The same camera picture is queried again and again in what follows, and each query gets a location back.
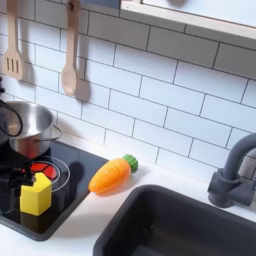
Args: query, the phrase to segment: toy carrot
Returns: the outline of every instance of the toy carrot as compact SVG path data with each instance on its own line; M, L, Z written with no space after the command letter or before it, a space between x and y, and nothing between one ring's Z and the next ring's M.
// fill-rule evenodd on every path
M103 194L112 190L129 179L131 173L138 169L138 161L132 155L125 155L103 165L93 176L89 190Z

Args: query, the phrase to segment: yellow block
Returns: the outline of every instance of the yellow block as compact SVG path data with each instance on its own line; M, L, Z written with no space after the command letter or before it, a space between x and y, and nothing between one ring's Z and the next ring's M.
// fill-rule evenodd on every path
M21 187L20 211L39 216L52 205L52 183L43 173L35 178L33 187Z

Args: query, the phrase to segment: wooden spatula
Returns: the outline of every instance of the wooden spatula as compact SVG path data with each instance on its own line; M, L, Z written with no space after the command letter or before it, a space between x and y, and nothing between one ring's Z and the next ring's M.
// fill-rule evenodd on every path
M7 76L21 80L24 73L24 60L18 48L17 0L7 0L8 49L4 54L3 70Z
M78 75L76 68L77 30L79 21L80 2L70 0L67 3L68 31L67 31L67 57L66 65L62 70L62 86L68 96L72 96L77 87Z

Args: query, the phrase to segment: black sink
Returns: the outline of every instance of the black sink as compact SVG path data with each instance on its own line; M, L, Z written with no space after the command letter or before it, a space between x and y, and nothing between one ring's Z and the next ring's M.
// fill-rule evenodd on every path
M159 186L135 189L94 256L255 256L256 224Z

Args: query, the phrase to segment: toy stove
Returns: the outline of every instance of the toy stove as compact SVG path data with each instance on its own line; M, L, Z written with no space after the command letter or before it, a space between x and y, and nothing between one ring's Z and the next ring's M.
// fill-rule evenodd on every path
M28 159L10 149L0 152L0 164L17 165ZM40 216L15 210L0 216L0 223L36 241L47 240L89 194L88 184L106 159L53 142L50 149L30 165L32 173L43 172L52 182L52 206Z

